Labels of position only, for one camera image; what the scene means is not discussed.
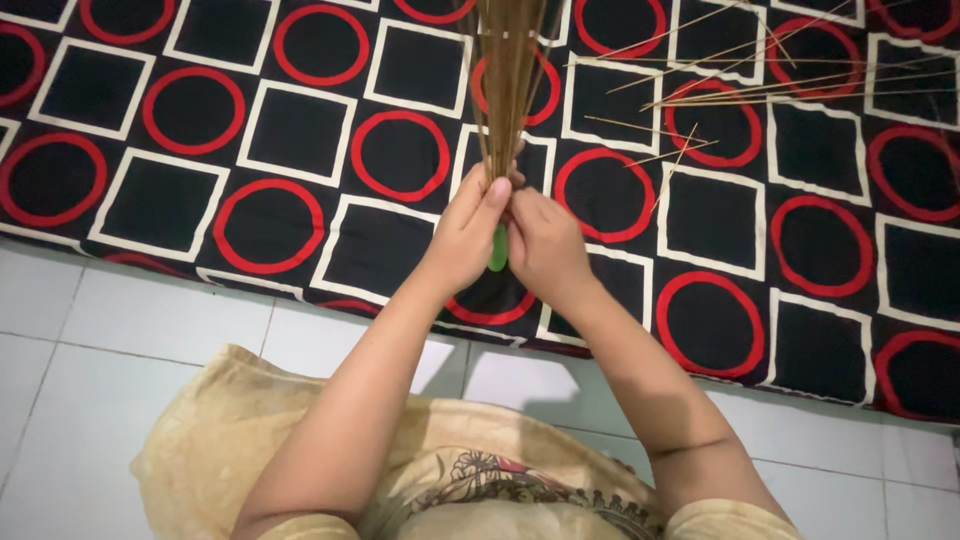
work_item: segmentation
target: white tile floor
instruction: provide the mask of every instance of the white tile floor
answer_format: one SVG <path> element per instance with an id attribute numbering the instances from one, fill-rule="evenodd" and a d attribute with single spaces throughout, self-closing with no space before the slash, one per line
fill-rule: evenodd
<path id="1" fill-rule="evenodd" d="M 324 377 L 365 325 L 0 243 L 0 538 L 150 538 L 128 464 L 217 346 L 239 343 L 284 369 Z M 810 540 L 960 537 L 948 428 L 703 386 Z M 414 391 L 522 410 L 651 480 L 590 362 L 433 335 Z"/>

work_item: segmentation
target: person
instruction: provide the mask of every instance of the person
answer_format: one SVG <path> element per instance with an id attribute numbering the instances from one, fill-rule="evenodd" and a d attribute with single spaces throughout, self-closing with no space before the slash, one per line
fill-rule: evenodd
<path id="1" fill-rule="evenodd" d="M 293 384 L 289 374 L 264 382 L 274 368 L 247 352 L 238 368 L 235 349 L 223 353 L 231 367 L 215 360 L 214 375 L 184 389 L 132 465 L 158 537 L 800 538 L 717 407 L 593 276 L 577 221 L 534 189 L 486 183 L 478 163 L 420 264 L 322 391 L 315 381 L 276 386 Z M 587 342 L 656 491 L 519 413 L 408 399 L 435 319 L 481 275 L 500 222 L 513 273 Z M 199 480 L 211 469 L 217 478 Z M 235 523 L 213 524 L 217 512 Z"/>

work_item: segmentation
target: t-shirt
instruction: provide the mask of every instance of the t-shirt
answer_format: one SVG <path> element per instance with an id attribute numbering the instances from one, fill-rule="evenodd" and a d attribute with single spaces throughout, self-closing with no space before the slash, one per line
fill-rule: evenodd
<path id="1" fill-rule="evenodd" d="M 156 538 L 226 540 L 260 471 L 323 387 L 225 345 L 131 463 Z M 498 406 L 416 396 L 355 527 L 306 515 L 262 538 L 469 540 L 493 528 L 504 540 L 800 538 L 773 514 L 730 501 L 690 504 L 665 523 L 653 488 L 566 433 Z"/>

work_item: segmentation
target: green plastic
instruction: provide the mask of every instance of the green plastic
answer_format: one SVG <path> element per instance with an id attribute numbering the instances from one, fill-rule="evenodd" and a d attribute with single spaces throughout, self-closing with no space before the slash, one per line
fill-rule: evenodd
<path id="1" fill-rule="evenodd" d="M 487 268 L 499 272 L 507 265 L 507 228 L 498 223 L 493 231 L 493 253 L 487 261 Z"/>

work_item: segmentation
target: black mattress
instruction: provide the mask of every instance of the black mattress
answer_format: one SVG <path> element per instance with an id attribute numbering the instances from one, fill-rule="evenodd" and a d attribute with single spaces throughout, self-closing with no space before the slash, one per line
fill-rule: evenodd
<path id="1" fill-rule="evenodd" d="M 480 159 L 472 4 L 0 0 L 0 233 L 372 317 Z M 956 422 L 960 3 L 840 4 L 551 1 L 519 167 L 687 371 Z M 589 355 L 509 270 L 435 330 Z"/>

